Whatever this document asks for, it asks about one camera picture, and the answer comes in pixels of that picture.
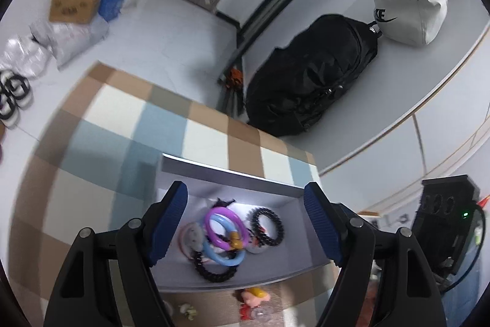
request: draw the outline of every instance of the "white box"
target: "white box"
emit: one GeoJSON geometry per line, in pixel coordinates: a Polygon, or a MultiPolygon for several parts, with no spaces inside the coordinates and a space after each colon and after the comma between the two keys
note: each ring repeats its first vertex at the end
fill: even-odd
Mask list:
{"type": "MultiPolygon", "coordinates": [[[[151,268],[159,291],[242,289],[284,280],[329,263],[304,208],[303,188],[163,154],[157,167],[155,201],[160,201],[176,180],[187,186],[189,197],[165,257],[151,268]],[[242,220],[257,207],[271,209],[280,217],[285,235],[280,245],[261,254],[247,252],[230,280],[211,283],[196,272],[192,262],[180,251],[177,240],[180,228],[202,221],[218,197],[235,199],[236,203],[229,208],[242,220]]],[[[269,229],[268,219],[262,218],[261,223],[269,229]]],[[[225,270],[224,266],[209,262],[205,267],[212,272],[225,270]]]]}

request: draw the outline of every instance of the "pink hair tie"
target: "pink hair tie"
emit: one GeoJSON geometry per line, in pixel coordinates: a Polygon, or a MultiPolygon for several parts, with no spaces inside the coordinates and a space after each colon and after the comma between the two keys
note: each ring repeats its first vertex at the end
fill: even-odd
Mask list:
{"type": "Polygon", "coordinates": [[[211,240],[211,243],[214,246],[217,246],[218,248],[222,248],[226,251],[230,251],[232,249],[243,249],[247,246],[249,242],[247,228],[243,224],[242,220],[238,217],[238,215],[228,208],[225,207],[211,208],[206,214],[206,216],[204,217],[204,226],[206,227],[206,232],[208,234],[209,239],[211,240]],[[213,214],[222,215],[230,219],[231,222],[234,223],[234,225],[237,227],[241,238],[238,236],[237,232],[231,232],[229,243],[226,243],[226,241],[220,239],[211,228],[210,219],[211,219],[211,215],[213,214]]]}

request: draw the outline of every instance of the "black spiral hair tie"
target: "black spiral hair tie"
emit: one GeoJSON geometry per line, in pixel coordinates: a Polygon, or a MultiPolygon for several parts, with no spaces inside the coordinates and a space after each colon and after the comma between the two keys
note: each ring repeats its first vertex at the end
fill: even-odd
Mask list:
{"type": "Polygon", "coordinates": [[[253,234],[259,239],[262,245],[277,246],[281,244],[282,240],[284,239],[284,227],[282,226],[281,219],[279,219],[279,217],[273,211],[268,208],[258,208],[252,213],[251,219],[253,234]],[[267,216],[271,221],[273,221],[277,230],[277,238],[270,238],[262,231],[259,222],[259,216],[261,215],[267,216]]]}
{"type": "MultiPolygon", "coordinates": [[[[236,251],[233,251],[231,254],[234,258],[236,255],[236,251]]],[[[206,270],[206,268],[202,264],[202,253],[198,253],[197,251],[194,251],[194,266],[202,277],[212,283],[222,283],[229,280],[235,275],[238,269],[238,266],[229,266],[226,272],[212,273],[209,270],[206,270]]]]}

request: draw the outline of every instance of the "blue gripper pad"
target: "blue gripper pad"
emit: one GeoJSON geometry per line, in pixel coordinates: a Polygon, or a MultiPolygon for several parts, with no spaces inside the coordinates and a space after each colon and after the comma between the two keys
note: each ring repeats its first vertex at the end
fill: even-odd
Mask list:
{"type": "Polygon", "coordinates": [[[153,234],[150,238],[151,246],[148,251],[148,261],[150,266],[154,266],[157,261],[162,259],[167,253],[168,246],[172,241],[180,218],[182,218],[182,214],[187,206],[187,186],[182,182],[174,182],[165,196],[171,195],[172,191],[174,191],[175,194],[166,207],[164,205],[166,202],[165,197],[160,203],[151,206],[158,207],[159,205],[162,205],[165,210],[156,222],[153,234]]]}
{"type": "Polygon", "coordinates": [[[308,183],[304,190],[303,203],[306,212],[310,217],[315,233],[317,233],[323,252],[336,265],[341,265],[343,256],[341,253],[339,232],[335,229],[334,224],[323,210],[322,205],[314,193],[313,185],[317,184],[308,183]]]}

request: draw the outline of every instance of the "black duffel bag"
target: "black duffel bag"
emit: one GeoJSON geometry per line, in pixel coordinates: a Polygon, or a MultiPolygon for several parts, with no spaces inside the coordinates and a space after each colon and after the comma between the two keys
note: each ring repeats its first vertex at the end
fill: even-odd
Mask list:
{"type": "Polygon", "coordinates": [[[249,124],[276,137],[316,124],[376,56],[374,24],[325,14],[275,48],[248,85],[249,124]]]}

